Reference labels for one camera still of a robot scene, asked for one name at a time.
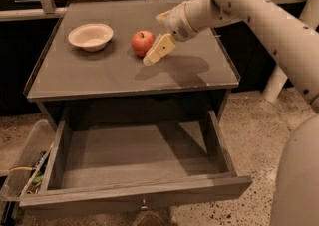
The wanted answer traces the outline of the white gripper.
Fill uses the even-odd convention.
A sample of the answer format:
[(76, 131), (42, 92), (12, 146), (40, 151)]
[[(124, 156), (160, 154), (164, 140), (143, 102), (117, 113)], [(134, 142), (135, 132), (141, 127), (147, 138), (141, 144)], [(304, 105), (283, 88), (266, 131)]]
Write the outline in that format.
[(168, 33), (156, 37), (143, 58), (145, 66), (151, 66), (168, 55), (175, 48), (176, 41), (185, 42), (198, 34), (198, 11), (189, 1), (157, 14), (156, 20), (166, 27)]

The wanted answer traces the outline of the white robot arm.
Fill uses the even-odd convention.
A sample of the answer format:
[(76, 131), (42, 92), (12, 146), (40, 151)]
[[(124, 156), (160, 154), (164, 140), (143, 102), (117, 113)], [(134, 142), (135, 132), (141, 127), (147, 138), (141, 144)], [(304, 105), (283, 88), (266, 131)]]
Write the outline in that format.
[[(207, 28), (245, 22), (314, 111), (319, 106), (319, 33), (271, 0), (188, 0), (157, 15), (166, 33), (144, 57), (151, 66)], [(269, 226), (319, 226), (319, 115), (283, 149)]]

